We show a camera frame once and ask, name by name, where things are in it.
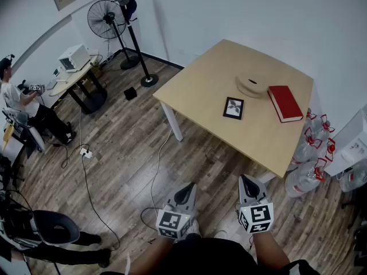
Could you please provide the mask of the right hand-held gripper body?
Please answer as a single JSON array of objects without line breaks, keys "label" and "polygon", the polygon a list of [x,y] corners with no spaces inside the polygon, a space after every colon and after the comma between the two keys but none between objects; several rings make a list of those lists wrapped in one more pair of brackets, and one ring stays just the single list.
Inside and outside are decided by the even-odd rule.
[{"label": "right hand-held gripper body", "polygon": [[241,200],[237,219],[248,234],[270,231],[274,224],[274,204],[267,198]]}]

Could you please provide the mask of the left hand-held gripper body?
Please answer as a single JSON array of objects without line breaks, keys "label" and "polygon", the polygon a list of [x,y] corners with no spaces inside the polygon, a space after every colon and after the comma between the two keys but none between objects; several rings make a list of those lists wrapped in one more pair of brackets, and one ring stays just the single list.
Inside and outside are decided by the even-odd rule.
[{"label": "left hand-held gripper body", "polygon": [[159,235],[170,239],[182,239],[192,226],[196,213],[195,203],[179,205],[168,201],[158,210],[156,229]]}]

